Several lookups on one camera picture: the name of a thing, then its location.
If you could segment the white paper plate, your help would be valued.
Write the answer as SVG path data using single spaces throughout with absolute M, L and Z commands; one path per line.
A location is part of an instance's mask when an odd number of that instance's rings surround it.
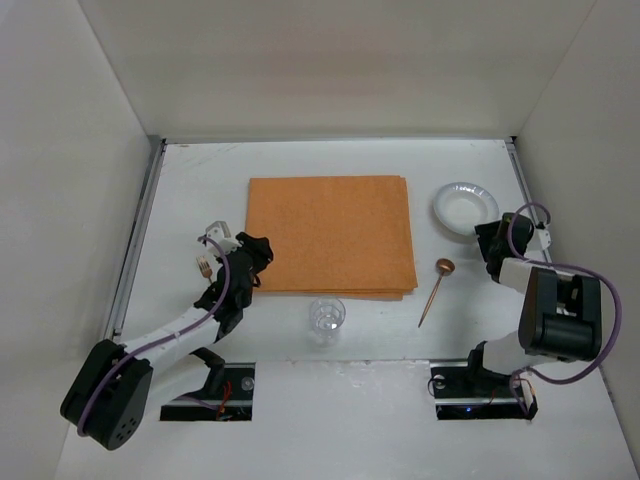
M 469 182 L 453 182 L 438 188 L 431 213 L 436 230 L 456 243 L 472 243 L 475 227 L 497 221 L 499 205 L 484 187 Z

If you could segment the orange cloth napkin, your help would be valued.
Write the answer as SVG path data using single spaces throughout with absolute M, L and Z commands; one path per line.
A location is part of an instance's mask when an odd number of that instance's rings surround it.
M 274 252 L 266 292 L 400 299 L 418 285 L 398 175 L 253 178 L 245 230 Z

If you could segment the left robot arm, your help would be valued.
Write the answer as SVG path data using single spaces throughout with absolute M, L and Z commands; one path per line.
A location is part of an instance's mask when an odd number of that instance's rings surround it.
M 108 451 L 123 446 L 148 411 L 187 393 L 219 390 L 225 362 L 211 347 L 239 325 L 274 259 L 266 237 L 240 232 L 198 240 L 221 265 L 213 283 L 159 329 L 122 344 L 95 344 L 61 403 L 61 416 L 78 435 Z

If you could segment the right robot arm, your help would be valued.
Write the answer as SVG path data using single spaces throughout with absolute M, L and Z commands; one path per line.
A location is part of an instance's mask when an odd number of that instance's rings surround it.
M 528 367 L 595 360 L 602 346 L 600 282 L 524 257 L 529 247 L 542 251 L 550 246 L 543 223 L 505 213 L 474 231 L 491 279 L 522 293 L 524 301 L 517 330 L 478 344 L 468 356 L 464 379 L 506 385 L 513 372 Z

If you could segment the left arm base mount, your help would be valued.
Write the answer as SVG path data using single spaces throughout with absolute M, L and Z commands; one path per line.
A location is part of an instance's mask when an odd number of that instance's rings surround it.
M 215 380 L 161 407 L 161 422 L 248 422 L 252 420 L 256 364 L 227 364 Z

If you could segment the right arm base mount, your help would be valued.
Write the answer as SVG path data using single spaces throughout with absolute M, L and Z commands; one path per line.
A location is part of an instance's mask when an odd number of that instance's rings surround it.
M 527 379 L 473 372 L 467 361 L 431 363 L 427 389 L 441 421 L 531 421 L 538 413 L 537 396 Z

